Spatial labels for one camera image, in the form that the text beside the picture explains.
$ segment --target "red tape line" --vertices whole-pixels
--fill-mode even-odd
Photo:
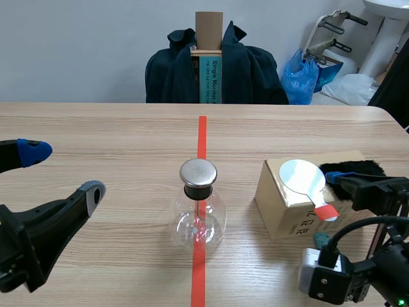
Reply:
[[[333,205],[325,205],[314,209],[315,214],[322,220],[330,219],[339,215]]]
[[[199,133],[197,141],[197,158],[206,158],[207,146],[207,119],[199,117]],[[191,307],[206,307],[206,244],[200,240],[205,232],[206,201],[199,201],[199,212],[195,206],[195,228],[198,230],[194,236],[192,260],[192,293]]]

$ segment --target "cardboard box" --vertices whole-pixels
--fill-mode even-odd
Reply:
[[[194,77],[199,88],[199,103],[222,103],[222,51],[191,50]]]
[[[383,80],[385,80],[386,75],[388,74],[388,72],[389,72],[390,68],[392,67],[393,63],[395,62],[396,58],[397,58],[397,53],[395,52],[394,55],[392,56],[392,59],[390,59],[390,62],[388,64],[388,67],[386,68],[386,71],[382,75],[378,76],[375,79],[375,81],[378,84],[381,84],[383,82]]]
[[[350,151],[266,160],[261,170],[255,199],[272,240],[336,231],[354,221],[372,216],[368,210],[352,210],[351,201],[338,200],[326,185],[321,191],[322,196],[340,215],[334,222],[321,221],[314,213],[315,206],[311,200],[306,195],[288,189],[280,179],[281,165],[292,159],[306,160],[319,166],[324,163],[363,161],[366,158],[359,151]]]

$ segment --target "white wall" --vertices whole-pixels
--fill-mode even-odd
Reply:
[[[144,102],[149,58],[167,34],[194,28],[196,10],[224,12],[270,51],[281,74],[317,18],[336,8],[364,16],[340,40],[363,61],[380,18],[361,0],[0,0],[0,101]]]

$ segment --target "stainless steel cap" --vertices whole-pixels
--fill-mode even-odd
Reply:
[[[180,178],[189,187],[203,189],[210,187],[217,178],[217,169],[210,161],[192,159],[183,163]]]

